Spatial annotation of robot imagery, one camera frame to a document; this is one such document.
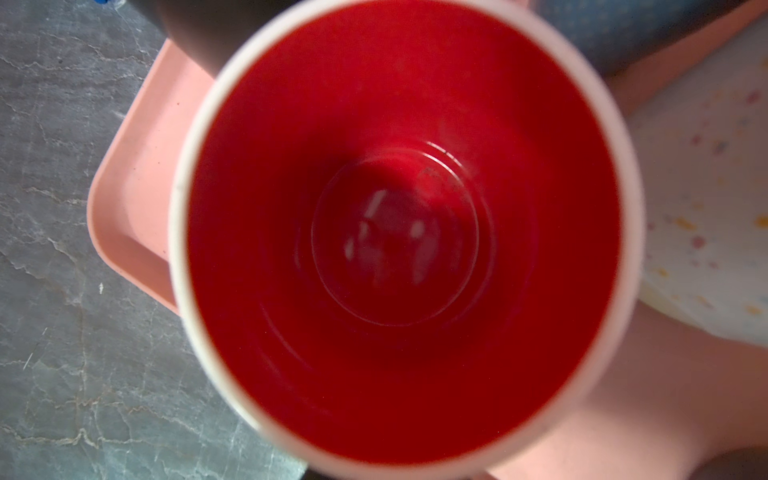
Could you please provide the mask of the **white mug red inside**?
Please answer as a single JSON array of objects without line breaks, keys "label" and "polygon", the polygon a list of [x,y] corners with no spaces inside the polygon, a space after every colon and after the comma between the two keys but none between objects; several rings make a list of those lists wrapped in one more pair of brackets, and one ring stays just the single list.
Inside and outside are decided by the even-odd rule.
[{"label": "white mug red inside", "polygon": [[644,258],[605,82],[511,1],[302,1],[185,138],[168,255],[226,402],[337,479],[462,479],[595,387]]}]

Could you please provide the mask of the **black mug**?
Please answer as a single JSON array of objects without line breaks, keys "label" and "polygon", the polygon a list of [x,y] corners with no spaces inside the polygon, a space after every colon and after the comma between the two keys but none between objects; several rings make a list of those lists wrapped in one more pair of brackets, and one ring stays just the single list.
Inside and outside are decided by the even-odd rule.
[{"label": "black mug", "polygon": [[296,0],[129,0],[204,71],[215,77],[237,50]]}]

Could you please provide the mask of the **white speckled blue mug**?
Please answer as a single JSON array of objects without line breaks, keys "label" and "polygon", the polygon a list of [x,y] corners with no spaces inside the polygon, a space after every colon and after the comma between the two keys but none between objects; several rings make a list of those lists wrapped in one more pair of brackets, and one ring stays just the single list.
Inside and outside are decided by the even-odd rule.
[{"label": "white speckled blue mug", "polygon": [[537,0],[528,8],[602,75],[614,74],[732,12],[743,0]]}]

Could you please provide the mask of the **white mug centre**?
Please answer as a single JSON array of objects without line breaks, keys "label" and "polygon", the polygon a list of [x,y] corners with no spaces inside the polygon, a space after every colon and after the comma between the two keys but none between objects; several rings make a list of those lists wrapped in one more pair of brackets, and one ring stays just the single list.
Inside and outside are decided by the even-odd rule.
[{"label": "white mug centre", "polygon": [[767,21],[629,120],[646,198],[640,297],[710,334],[767,343]]}]

